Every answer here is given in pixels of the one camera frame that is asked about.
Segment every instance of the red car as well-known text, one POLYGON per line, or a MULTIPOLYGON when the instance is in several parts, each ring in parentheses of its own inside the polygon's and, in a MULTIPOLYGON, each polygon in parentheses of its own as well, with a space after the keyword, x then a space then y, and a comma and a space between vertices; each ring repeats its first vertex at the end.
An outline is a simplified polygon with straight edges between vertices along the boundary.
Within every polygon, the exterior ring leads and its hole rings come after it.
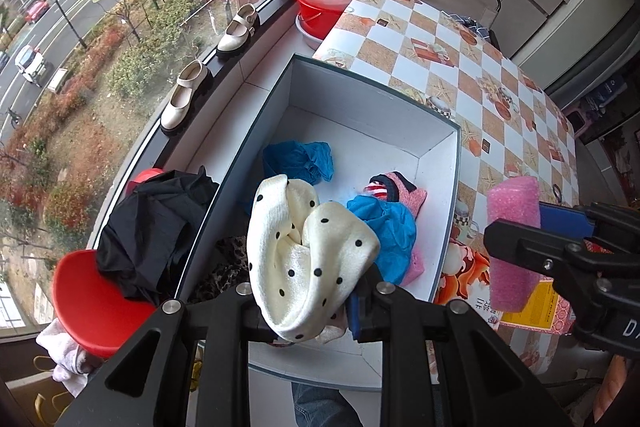
POLYGON ((48 9, 49 3, 47 1, 36 1, 29 7, 24 19, 29 23, 34 23, 39 20, 48 9))

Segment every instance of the yellow label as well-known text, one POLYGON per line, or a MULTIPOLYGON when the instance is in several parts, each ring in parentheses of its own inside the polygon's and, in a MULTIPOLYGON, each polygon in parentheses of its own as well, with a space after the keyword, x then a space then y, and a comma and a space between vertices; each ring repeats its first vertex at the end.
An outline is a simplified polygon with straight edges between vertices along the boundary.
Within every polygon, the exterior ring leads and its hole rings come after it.
POLYGON ((520 313, 505 313, 502 322, 532 328, 548 329, 554 320, 559 295, 552 288, 553 281, 541 281, 520 313))

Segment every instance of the pink and black fabric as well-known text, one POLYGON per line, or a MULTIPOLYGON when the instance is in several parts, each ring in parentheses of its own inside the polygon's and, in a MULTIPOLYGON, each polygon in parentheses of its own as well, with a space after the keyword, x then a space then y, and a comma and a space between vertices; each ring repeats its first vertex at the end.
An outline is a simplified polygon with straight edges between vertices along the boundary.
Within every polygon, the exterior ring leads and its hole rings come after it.
MULTIPOLYGON (((414 219, 418 216, 420 207, 427 198, 426 190, 416 187, 397 171, 373 176, 369 180, 369 185, 364 188, 364 193, 379 200, 404 204, 411 212, 411 215, 414 216, 414 219)), ((422 272, 424 272, 422 256, 414 248, 411 252, 411 263, 404 275, 404 279, 402 279, 402 286, 417 279, 422 272)))

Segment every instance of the table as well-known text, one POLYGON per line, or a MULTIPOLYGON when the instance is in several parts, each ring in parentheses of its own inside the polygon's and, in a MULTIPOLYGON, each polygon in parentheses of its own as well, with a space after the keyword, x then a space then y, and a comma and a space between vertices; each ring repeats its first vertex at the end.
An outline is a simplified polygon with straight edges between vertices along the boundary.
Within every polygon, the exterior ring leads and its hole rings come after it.
MULTIPOLYGON (((557 185, 565 204, 578 204, 574 131, 564 114, 489 42, 420 0, 353 0, 314 58, 393 87, 459 124, 455 242, 435 301, 466 298, 497 328, 483 244, 486 192, 529 174, 538 178, 542 201, 557 203, 557 185)), ((527 345, 523 356, 539 360, 555 351, 555 337, 533 333, 518 341, 527 345)))

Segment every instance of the crumpled blue fabric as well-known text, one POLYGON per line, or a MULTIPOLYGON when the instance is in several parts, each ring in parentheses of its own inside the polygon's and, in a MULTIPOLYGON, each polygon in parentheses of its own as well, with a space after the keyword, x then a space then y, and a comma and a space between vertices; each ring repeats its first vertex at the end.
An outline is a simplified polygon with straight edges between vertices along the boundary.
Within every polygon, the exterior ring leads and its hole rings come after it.
POLYGON ((300 143, 295 140, 268 145, 262 151, 264 177, 286 174, 316 185, 334 177, 334 160, 326 142, 300 143))
POLYGON ((415 220, 402 203, 379 200, 373 196, 356 196, 347 208, 363 220, 380 240, 375 263, 382 279, 399 284, 411 262, 415 243, 415 220))

